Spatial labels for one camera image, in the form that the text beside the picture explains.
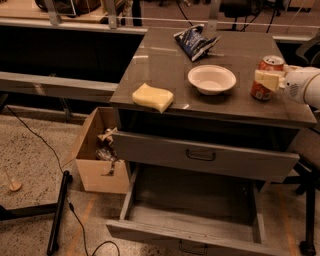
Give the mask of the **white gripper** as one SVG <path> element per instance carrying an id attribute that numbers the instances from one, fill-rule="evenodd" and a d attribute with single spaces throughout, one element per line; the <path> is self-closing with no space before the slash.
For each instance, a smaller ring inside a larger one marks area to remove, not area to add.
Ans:
<path id="1" fill-rule="evenodd" d="M 254 80 L 275 92 L 283 86 L 285 95 L 299 104 L 317 104 L 317 69 L 284 64 L 283 71 L 256 70 Z"/>

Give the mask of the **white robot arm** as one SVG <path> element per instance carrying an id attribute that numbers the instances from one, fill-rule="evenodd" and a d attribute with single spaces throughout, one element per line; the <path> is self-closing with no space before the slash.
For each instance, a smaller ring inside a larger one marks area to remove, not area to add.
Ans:
<path id="1" fill-rule="evenodd" d="M 271 92 L 282 89 L 299 104 L 320 108 L 320 69 L 285 65 L 283 71 L 256 70 L 254 80 Z"/>

